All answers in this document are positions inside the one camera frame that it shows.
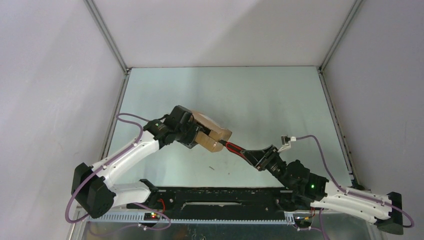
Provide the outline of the brown cardboard express box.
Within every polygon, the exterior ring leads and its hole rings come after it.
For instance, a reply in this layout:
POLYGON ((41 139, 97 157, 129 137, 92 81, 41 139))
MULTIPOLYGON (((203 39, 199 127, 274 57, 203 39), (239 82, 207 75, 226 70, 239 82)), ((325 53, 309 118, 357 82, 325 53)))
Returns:
POLYGON ((220 152, 224 145, 220 141, 228 141, 232 136, 232 131, 220 126, 210 117, 198 111, 192 111, 194 122, 202 127, 194 138, 194 142, 204 147, 211 153, 220 152))

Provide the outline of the red black utility knife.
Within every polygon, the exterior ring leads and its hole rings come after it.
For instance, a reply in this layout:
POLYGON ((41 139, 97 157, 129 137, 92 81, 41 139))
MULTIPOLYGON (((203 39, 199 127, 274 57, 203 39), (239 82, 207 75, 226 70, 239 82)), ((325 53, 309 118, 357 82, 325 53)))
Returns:
POLYGON ((225 140, 219 140, 218 141, 220 144, 222 144, 228 151, 230 151, 231 153, 241 157, 242 159, 246 160, 247 158, 245 157, 245 155, 242 153, 242 151, 244 151, 245 149, 232 143, 229 141, 225 141, 225 140))

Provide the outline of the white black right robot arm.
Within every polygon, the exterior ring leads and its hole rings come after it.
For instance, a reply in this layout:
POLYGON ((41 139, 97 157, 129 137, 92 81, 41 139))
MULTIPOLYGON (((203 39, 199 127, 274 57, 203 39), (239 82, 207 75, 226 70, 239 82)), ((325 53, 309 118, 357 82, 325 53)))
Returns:
POLYGON ((309 206, 337 211, 365 220, 389 234, 404 233, 402 196, 397 192, 373 194, 338 185, 312 173, 299 160, 286 163, 273 145, 261 150, 237 147, 236 152, 252 167, 268 171, 288 188, 292 192, 291 204, 297 209, 309 206))

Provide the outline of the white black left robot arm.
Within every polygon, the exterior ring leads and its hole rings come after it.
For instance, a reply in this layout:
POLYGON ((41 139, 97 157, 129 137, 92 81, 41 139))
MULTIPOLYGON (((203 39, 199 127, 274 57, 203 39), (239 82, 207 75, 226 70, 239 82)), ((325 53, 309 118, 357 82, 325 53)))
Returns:
POLYGON ((119 178, 144 158, 174 142, 191 149, 198 133, 206 129, 195 120, 193 111, 181 105, 161 118, 148 120, 145 126, 137 122, 134 125, 139 134, 119 151, 91 166, 83 162, 75 168, 69 205, 77 201, 86 215, 94 219, 127 204, 141 203, 145 208, 153 208, 158 194, 150 186, 141 180, 119 184, 119 178))

